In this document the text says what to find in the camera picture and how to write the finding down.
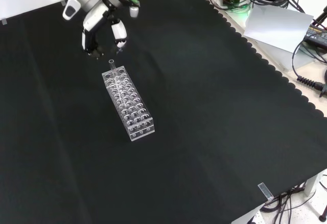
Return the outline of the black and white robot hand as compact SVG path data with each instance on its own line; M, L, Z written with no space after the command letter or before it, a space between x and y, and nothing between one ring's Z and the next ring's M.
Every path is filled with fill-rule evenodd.
M128 7L130 16L137 18L140 8L139 0L90 0L90 2L94 5L83 20L83 50L95 58L104 55L96 40L96 34L107 22L111 25L116 48L121 50L127 42L127 31L122 20L114 16L114 11L119 7Z

